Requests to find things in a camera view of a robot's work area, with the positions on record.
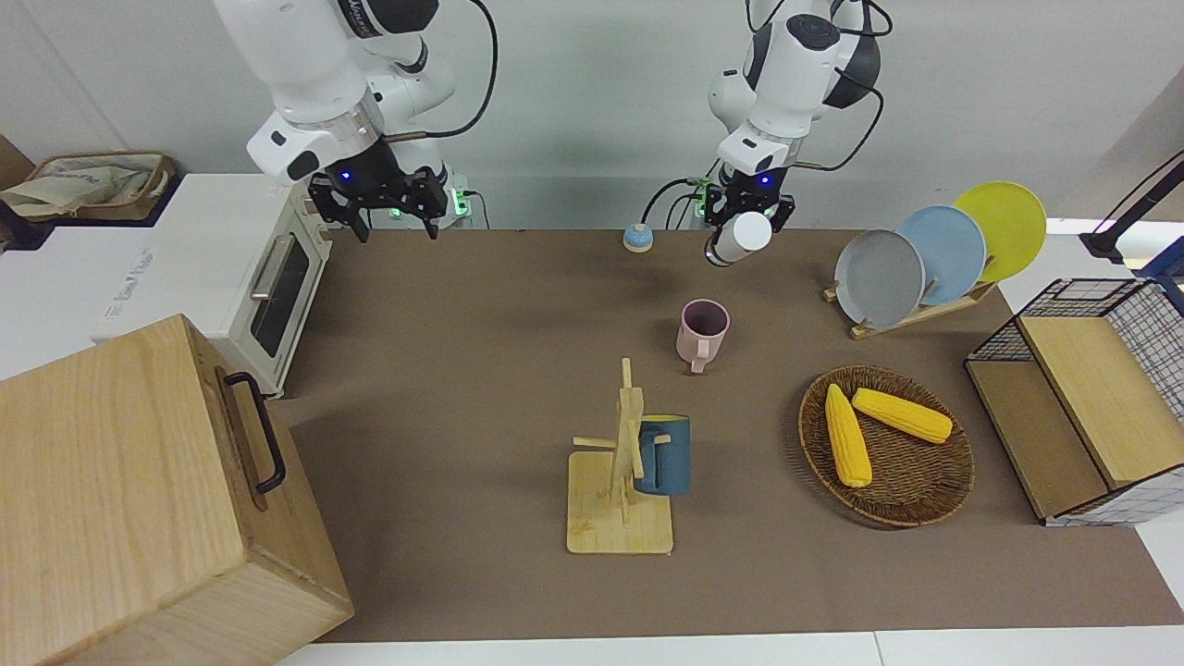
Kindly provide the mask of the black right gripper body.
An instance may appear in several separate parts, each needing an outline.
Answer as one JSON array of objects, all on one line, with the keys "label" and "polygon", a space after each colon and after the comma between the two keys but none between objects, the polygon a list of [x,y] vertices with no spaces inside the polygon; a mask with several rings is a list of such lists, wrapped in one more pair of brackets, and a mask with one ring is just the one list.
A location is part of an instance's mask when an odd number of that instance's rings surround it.
[{"label": "black right gripper body", "polygon": [[343,156],[326,167],[326,174],[339,194],[371,209],[408,206],[408,180],[416,169],[431,168],[418,156],[398,156],[395,147],[377,140],[360,154]]}]

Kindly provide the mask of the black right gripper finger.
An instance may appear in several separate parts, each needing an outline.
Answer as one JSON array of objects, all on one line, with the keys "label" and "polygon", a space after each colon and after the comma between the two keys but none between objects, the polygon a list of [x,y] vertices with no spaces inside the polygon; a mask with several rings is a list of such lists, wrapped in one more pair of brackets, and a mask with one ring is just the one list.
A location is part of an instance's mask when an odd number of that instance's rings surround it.
[{"label": "black right gripper finger", "polygon": [[408,206],[431,241],[438,241],[440,219],[449,212],[448,191],[431,168],[416,169],[408,180]]},{"label": "black right gripper finger", "polygon": [[360,214],[361,206],[356,201],[339,201],[329,177],[310,177],[310,199],[316,212],[328,223],[350,228],[360,243],[367,243],[371,228]]}]

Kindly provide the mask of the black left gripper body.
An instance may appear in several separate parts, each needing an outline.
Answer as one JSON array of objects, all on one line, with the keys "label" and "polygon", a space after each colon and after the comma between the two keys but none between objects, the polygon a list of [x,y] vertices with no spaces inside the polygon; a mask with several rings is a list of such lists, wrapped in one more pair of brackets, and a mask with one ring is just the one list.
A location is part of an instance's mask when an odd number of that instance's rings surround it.
[{"label": "black left gripper body", "polygon": [[723,165],[719,169],[719,184],[722,185],[722,204],[718,212],[727,211],[728,214],[744,214],[744,212],[757,211],[768,216],[770,207],[773,207],[783,194],[781,186],[789,172],[786,166],[761,169],[761,172],[748,177],[740,169]]}]

